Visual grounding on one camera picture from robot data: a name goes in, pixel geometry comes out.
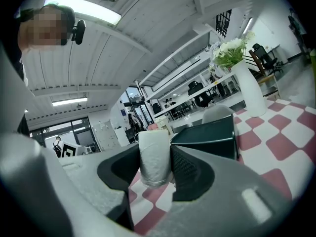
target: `ceiling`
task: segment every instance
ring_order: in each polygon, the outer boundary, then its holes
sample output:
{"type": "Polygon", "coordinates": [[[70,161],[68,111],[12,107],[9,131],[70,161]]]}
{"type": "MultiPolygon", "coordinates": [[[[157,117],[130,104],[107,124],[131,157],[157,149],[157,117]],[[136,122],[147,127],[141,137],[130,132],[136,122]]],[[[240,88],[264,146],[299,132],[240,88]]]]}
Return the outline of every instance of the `ceiling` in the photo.
{"type": "MultiPolygon", "coordinates": [[[[197,34],[192,29],[196,22],[211,22],[222,10],[245,5],[240,3],[246,0],[87,1],[119,13],[122,19],[113,26],[77,15],[76,20],[84,18],[87,26],[81,45],[69,41],[63,47],[31,50],[23,55],[29,89],[36,95],[26,113],[29,125],[58,119],[65,113],[71,116],[78,111],[110,108],[136,79],[142,80],[194,38],[197,34]],[[84,96],[88,101],[81,103],[81,107],[52,105],[53,101],[84,96]]],[[[41,7],[43,3],[44,0],[26,0],[22,8],[41,7]]],[[[167,61],[148,84],[154,85],[207,44],[207,35],[191,43],[167,61]]]]}

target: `tissue roll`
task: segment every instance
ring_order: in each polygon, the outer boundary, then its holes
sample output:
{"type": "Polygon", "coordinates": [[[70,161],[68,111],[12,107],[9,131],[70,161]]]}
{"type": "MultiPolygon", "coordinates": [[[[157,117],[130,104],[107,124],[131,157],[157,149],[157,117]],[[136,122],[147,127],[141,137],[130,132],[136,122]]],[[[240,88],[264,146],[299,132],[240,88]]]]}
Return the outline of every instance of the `tissue roll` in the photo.
{"type": "Polygon", "coordinates": [[[168,131],[140,132],[139,151],[143,184],[157,188],[168,183],[172,177],[168,131]]]}

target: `headphones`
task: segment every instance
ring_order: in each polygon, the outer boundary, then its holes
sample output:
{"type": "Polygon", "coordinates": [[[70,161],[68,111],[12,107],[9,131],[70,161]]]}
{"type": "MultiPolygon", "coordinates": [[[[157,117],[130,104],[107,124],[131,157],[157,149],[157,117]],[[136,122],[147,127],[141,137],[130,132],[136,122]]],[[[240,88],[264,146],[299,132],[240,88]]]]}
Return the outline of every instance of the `headphones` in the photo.
{"type": "Polygon", "coordinates": [[[83,35],[85,31],[85,22],[84,20],[79,20],[77,25],[73,27],[72,30],[72,38],[71,41],[76,41],[77,45],[80,45],[82,43],[83,35]]]}

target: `vase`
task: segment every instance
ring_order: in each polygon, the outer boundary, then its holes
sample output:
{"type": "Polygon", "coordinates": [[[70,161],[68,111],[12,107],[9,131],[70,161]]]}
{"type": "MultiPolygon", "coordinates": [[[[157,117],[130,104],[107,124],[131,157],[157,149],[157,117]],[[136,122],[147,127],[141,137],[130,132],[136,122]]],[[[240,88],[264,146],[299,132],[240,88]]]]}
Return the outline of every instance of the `vase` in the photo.
{"type": "Polygon", "coordinates": [[[266,102],[263,98],[259,84],[249,71],[246,62],[244,60],[239,61],[232,66],[232,72],[235,73],[239,82],[249,115],[252,117],[263,115],[267,111],[266,102]]]}

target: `white vase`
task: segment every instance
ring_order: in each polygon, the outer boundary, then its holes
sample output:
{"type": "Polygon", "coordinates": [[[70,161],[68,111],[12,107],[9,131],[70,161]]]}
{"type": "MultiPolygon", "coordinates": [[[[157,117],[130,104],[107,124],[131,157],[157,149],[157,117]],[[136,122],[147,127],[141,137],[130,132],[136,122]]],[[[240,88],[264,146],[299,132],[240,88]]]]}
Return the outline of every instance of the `white vase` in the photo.
{"type": "Polygon", "coordinates": [[[265,99],[263,98],[261,89],[255,77],[249,71],[244,60],[238,62],[232,67],[245,101],[247,111],[250,116],[258,117],[267,111],[265,99]]]}

